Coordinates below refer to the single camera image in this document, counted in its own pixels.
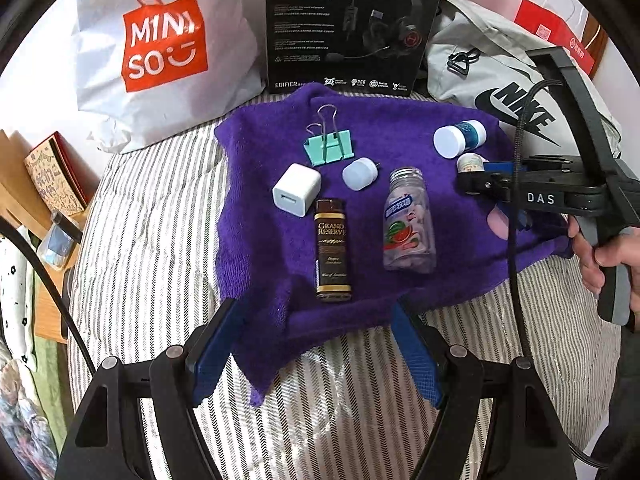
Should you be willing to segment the person's right hand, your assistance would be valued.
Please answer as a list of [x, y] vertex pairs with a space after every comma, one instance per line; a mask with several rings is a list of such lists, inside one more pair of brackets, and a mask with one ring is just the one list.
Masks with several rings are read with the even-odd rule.
[[574, 253], [579, 259], [582, 282], [586, 289], [595, 295], [600, 294], [605, 284], [602, 268], [615, 268], [619, 264], [628, 266], [631, 270], [629, 307], [635, 316], [639, 316], [639, 229], [631, 228], [627, 234], [620, 234], [608, 244], [593, 248], [582, 236], [577, 220], [570, 217], [568, 218], [568, 236], [572, 240]]

